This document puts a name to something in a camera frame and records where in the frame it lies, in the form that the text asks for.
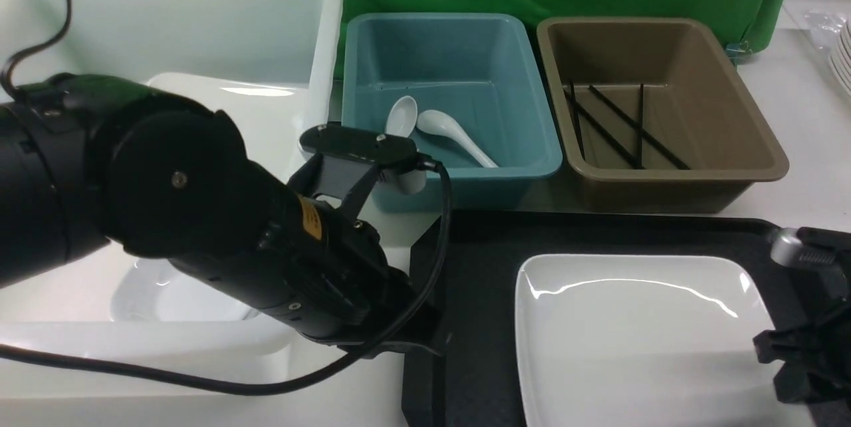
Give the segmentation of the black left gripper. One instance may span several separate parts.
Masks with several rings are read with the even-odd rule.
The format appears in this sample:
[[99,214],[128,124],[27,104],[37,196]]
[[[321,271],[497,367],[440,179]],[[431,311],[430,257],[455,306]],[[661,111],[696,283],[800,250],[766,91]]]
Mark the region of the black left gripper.
[[427,300],[433,285],[417,289],[392,267],[370,224],[350,223],[277,179],[263,193],[170,263],[320,345],[352,353],[377,341],[371,355],[443,354],[443,315]]

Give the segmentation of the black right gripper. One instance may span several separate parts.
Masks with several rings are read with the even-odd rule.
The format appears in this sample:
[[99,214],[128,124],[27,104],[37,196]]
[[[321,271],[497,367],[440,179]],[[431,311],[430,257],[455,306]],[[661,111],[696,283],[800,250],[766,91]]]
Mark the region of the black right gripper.
[[844,291],[833,295],[824,288],[824,308],[811,320],[754,336],[757,360],[782,363],[774,376],[778,402],[820,404],[849,401],[849,261],[813,263],[776,261],[781,269],[828,273],[833,287],[843,281]]

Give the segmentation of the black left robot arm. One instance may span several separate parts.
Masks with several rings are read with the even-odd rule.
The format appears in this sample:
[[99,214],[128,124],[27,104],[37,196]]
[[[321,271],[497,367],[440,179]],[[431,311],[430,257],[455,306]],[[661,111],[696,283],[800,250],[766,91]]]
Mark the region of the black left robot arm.
[[235,122],[116,76],[59,74],[2,106],[2,285],[100,250],[163,259],[191,278],[352,351],[439,354],[449,334],[358,215],[377,182],[433,170],[411,139],[340,125],[301,136],[281,182]]

